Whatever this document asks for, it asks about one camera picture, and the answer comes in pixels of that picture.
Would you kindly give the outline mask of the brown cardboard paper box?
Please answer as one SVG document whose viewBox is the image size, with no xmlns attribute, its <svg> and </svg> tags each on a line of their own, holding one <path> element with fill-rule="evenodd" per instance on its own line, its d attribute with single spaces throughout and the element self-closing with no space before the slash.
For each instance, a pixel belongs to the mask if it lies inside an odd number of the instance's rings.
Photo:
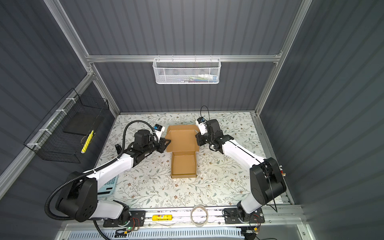
<svg viewBox="0 0 384 240">
<path fill-rule="evenodd" d="M 166 151 L 172 154 L 171 178 L 195 178 L 197 176 L 197 156 L 200 148 L 196 134 L 200 131 L 195 125 L 174 125 L 167 128 L 166 139 L 171 143 Z"/>
</svg>

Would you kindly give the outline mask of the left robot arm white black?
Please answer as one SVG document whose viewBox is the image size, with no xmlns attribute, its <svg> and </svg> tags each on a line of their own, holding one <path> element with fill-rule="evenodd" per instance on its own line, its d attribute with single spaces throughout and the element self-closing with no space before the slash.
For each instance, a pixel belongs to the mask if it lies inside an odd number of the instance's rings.
<svg viewBox="0 0 384 240">
<path fill-rule="evenodd" d="M 99 200 L 98 191 L 153 152 L 163 153 L 171 142 L 161 136 L 164 130 L 159 125 L 155 125 L 153 131 L 138 130 L 134 134 L 134 141 L 125 150 L 118 146 L 117 158 L 86 171 L 84 176 L 78 172 L 70 174 L 69 184 L 60 190 L 56 210 L 78 222 L 111 219 L 119 221 L 120 225 L 128 224 L 131 220 L 129 206 L 119 201 Z"/>
</svg>

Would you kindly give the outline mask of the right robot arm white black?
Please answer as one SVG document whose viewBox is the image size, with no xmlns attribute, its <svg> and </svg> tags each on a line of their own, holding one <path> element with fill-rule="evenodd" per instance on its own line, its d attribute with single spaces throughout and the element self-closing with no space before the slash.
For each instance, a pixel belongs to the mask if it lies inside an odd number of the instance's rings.
<svg viewBox="0 0 384 240">
<path fill-rule="evenodd" d="M 240 218 L 245 219 L 286 192 L 287 186 L 277 160 L 265 159 L 241 146 L 232 136 L 223 133 L 216 119 L 207 121 L 200 117 L 196 125 L 200 130 L 196 134 L 198 146 L 207 144 L 211 151 L 234 159 L 250 173 L 251 192 L 237 204 Z"/>
</svg>

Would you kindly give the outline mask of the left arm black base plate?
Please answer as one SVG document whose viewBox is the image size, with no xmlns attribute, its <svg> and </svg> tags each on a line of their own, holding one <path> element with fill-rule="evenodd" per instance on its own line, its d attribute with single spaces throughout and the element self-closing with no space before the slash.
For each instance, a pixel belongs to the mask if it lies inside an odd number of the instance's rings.
<svg viewBox="0 0 384 240">
<path fill-rule="evenodd" d="M 129 211 L 127 217 L 118 219 L 107 219 L 103 223 L 104 228 L 117 227 L 142 227 L 145 223 L 145 211 Z"/>
</svg>

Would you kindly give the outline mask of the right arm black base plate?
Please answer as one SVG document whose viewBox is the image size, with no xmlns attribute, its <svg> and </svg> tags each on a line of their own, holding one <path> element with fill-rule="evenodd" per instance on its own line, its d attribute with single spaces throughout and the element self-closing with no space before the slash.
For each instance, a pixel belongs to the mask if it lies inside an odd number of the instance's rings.
<svg viewBox="0 0 384 240">
<path fill-rule="evenodd" d="M 257 209 L 251 214 L 247 214 L 239 209 L 225 208 L 222 210 L 222 215 L 225 223 L 228 225 L 234 224 L 262 224 L 265 223 L 265 218 L 262 209 Z"/>
</svg>

